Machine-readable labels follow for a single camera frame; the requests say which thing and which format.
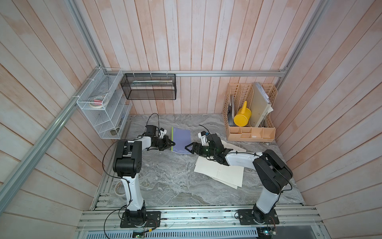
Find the purple cover notebook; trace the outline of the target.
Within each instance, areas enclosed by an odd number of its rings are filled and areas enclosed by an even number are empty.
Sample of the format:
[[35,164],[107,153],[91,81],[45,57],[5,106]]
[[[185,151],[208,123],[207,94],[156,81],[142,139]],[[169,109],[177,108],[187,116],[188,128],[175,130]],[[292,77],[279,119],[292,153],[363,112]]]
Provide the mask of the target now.
[[179,129],[172,127],[171,141],[175,143],[171,151],[178,154],[191,154],[185,147],[192,143],[191,131],[188,129]]

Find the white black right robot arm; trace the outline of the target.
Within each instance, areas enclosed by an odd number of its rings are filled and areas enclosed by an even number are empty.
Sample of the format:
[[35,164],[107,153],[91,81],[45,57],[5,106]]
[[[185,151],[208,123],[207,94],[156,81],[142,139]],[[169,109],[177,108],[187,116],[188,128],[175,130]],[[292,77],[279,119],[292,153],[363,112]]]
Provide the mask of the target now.
[[238,152],[226,148],[217,134],[202,131],[199,133],[201,143],[192,142],[185,146],[191,154],[197,154],[208,160],[225,166],[242,166],[254,170],[263,185],[262,192],[251,210],[238,210],[241,225],[277,224],[275,206],[280,196],[291,186],[292,170],[280,157],[270,149],[260,153]]

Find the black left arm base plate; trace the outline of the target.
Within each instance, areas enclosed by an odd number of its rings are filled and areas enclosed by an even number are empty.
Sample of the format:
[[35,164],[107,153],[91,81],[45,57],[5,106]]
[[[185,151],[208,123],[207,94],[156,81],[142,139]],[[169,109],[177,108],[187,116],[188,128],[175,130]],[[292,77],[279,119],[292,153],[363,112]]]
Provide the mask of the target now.
[[120,222],[121,228],[157,228],[161,224],[160,211],[130,211],[126,210]]

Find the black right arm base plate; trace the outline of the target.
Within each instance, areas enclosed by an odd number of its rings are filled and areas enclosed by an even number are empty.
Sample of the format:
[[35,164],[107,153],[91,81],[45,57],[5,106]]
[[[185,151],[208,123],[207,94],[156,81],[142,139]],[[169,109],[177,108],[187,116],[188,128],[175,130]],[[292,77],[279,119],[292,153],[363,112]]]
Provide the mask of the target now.
[[267,214],[256,206],[253,209],[240,209],[237,211],[237,218],[240,225],[278,225],[280,223],[274,208]]

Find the yellow cover notebook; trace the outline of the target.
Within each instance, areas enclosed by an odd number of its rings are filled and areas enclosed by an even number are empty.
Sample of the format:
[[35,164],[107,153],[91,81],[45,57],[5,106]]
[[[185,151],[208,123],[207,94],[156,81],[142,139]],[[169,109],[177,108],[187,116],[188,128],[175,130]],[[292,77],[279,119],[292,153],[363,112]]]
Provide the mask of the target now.
[[242,187],[244,168],[241,166],[225,166],[199,156],[194,172],[207,175],[234,189]]

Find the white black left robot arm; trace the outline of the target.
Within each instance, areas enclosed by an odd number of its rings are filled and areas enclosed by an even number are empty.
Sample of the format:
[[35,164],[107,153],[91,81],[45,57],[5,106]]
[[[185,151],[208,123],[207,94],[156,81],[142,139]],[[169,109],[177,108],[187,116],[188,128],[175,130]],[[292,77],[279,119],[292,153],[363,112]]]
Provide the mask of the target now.
[[122,216],[125,222],[133,225],[146,222],[146,207],[139,186],[142,150],[163,151],[174,145],[167,131],[154,125],[148,125],[144,134],[136,140],[122,139],[117,142],[112,169],[121,180],[127,199]]

